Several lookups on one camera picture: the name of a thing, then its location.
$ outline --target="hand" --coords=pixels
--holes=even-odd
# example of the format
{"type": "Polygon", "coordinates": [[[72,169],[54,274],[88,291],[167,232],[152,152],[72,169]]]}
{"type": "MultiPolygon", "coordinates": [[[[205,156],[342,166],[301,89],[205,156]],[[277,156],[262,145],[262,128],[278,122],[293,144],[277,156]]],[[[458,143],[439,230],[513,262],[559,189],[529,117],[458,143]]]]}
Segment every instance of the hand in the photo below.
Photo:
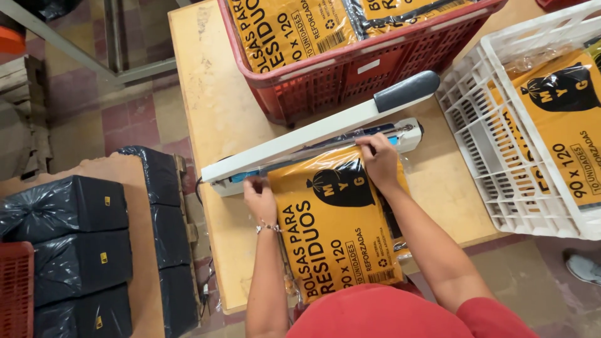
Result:
{"type": "Polygon", "coordinates": [[[258,176],[251,176],[244,179],[242,184],[244,202],[257,223],[261,226],[274,226],[278,221],[278,208],[268,182],[258,176]]]}
{"type": "Polygon", "coordinates": [[[402,189],[397,180],[397,149],[384,134],[358,138],[355,143],[361,146],[367,174],[384,196],[395,189],[402,189]]]}

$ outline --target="gray sneaker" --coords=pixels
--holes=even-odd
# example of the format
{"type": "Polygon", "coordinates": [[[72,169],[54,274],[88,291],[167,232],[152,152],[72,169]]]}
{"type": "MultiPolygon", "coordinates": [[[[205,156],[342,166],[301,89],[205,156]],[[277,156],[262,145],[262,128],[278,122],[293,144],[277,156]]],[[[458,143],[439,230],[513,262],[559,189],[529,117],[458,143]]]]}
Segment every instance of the gray sneaker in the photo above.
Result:
{"type": "Polygon", "coordinates": [[[563,258],[568,271],[574,277],[581,281],[601,286],[601,265],[577,254],[574,249],[564,250],[563,258]]]}

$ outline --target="bracelet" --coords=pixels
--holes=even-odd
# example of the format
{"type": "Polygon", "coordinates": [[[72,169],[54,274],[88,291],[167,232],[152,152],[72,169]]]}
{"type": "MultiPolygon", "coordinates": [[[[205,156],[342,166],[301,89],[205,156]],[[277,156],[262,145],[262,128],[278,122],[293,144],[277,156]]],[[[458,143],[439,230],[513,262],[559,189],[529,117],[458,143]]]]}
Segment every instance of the bracelet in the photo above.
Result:
{"type": "Polygon", "coordinates": [[[261,230],[263,229],[270,229],[273,230],[275,232],[282,232],[282,230],[279,229],[279,224],[275,223],[275,225],[270,225],[270,224],[265,224],[265,221],[261,220],[261,222],[263,223],[262,226],[257,226],[257,234],[261,232],[261,230]]]}

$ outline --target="white plastic crate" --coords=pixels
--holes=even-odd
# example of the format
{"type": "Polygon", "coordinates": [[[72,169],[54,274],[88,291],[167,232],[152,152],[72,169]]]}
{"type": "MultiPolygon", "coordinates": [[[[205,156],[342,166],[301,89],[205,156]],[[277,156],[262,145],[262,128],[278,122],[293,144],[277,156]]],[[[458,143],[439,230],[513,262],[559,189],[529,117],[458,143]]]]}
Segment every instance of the white plastic crate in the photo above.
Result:
{"type": "Polygon", "coordinates": [[[601,0],[592,0],[484,36],[444,78],[436,97],[497,229],[532,235],[601,239],[601,206],[580,210],[503,64],[542,50],[582,44],[601,34],[601,0]],[[493,81],[497,103],[487,84],[493,81]],[[507,109],[517,126],[502,117],[507,109]],[[519,128],[534,161],[522,156],[519,128]],[[549,193],[531,171],[538,166],[549,193]]]}

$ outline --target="tabletop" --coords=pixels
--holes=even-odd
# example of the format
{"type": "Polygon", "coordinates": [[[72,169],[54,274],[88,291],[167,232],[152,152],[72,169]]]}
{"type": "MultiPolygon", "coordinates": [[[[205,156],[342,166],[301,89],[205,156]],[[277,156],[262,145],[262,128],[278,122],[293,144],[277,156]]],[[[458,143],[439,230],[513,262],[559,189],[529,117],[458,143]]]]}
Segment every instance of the tabletop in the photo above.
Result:
{"type": "MultiPolygon", "coordinates": [[[[534,0],[509,0],[455,63],[481,36],[542,14],[534,0]]],[[[288,132],[266,120],[236,67],[216,0],[169,12],[169,22],[197,176],[206,165],[288,132]]],[[[327,115],[301,121],[297,128],[327,115]]],[[[425,131],[418,147],[405,154],[413,198],[462,247],[507,235],[492,225],[436,99],[378,122],[406,117],[417,118],[425,131]]],[[[241,194],[221,197],[206,184],[200,192],[221,306],[226,314],[244,310],[255,257],[254,221],[241,194]]]]}

